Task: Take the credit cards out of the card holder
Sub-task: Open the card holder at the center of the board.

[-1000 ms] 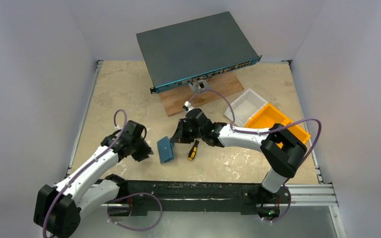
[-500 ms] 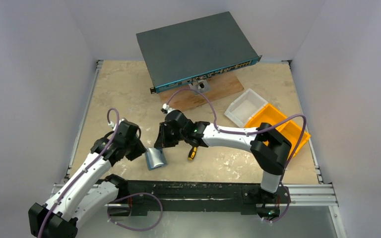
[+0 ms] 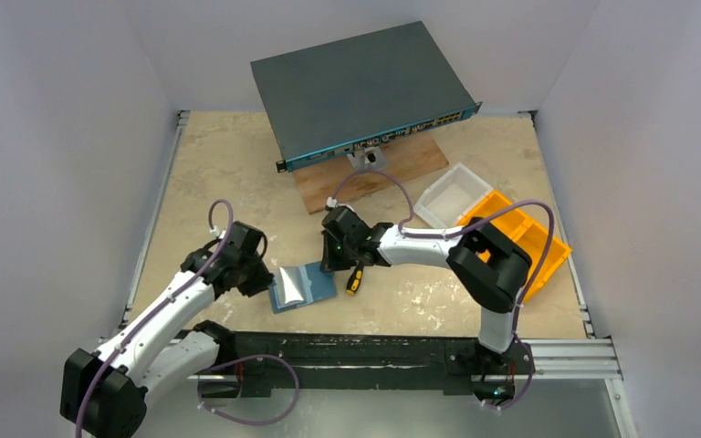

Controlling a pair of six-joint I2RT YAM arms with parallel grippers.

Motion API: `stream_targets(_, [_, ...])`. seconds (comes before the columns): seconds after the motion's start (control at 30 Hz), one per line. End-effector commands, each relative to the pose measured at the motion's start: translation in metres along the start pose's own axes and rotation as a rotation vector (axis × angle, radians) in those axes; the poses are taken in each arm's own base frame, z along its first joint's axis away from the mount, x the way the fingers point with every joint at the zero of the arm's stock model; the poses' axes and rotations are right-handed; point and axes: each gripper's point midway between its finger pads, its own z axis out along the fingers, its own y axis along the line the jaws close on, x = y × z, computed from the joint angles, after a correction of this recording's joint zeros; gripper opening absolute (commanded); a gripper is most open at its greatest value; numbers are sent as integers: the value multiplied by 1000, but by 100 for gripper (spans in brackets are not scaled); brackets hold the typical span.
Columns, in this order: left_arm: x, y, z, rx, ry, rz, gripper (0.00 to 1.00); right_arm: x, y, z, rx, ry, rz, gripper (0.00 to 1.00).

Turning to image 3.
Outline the blue card holder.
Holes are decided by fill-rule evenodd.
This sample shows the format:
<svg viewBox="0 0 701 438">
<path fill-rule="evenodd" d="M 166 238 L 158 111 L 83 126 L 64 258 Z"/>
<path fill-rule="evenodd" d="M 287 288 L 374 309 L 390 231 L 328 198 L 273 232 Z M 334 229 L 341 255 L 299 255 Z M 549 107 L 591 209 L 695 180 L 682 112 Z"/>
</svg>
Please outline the blue card holder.
<svg viewBox="0 0 701 438">
<path fill-rule="evenodd" d="M 274 314 L 309 306 L 337 296 L 332 272 L 324 272 L 320 262 L 282 266 L 268 290 Z"/>
</svg>

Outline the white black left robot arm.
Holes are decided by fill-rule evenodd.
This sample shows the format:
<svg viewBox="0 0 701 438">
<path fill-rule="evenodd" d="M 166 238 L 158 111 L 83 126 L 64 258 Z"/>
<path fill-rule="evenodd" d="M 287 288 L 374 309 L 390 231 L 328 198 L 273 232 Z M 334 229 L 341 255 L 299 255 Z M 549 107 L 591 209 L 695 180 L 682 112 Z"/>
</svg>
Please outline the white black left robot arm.
<svg viewBox="0 0 701 438">
<path fill-rule="evenodd" d="M 150 404 L 197 371 L 230 370 L 239 355 L 235 333 L 210 320 L 173 338 L 201 310 L 237 289 L 252 297 L 273 282 L 261 230 L 233 222 L 190 253 L 168 287 L 120 333 L 92 352 L 75 350 L 64 364 L 59 411 L 75 435 L 131 437 Z"/>
</svg>

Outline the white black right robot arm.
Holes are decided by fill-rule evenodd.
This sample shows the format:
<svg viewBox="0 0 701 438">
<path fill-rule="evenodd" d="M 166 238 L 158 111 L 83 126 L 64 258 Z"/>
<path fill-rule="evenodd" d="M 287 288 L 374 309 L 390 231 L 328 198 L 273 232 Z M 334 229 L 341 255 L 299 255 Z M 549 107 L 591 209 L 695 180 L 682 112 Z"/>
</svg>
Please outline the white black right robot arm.
<svg viewBox="0 0 701 438">
<path fill-rule="evenodd" d="M 452 271 L 481 307 L 478 364 L 497 371 L 510 362 L 515 309 L 532 259 L 491 223 L 475 219 L 469 226 L 448 229 L 368 225 L 350 207 L 337 206 L 328 210 L 321 226 L 324 272 L 399 265 Z"/>
</svg>

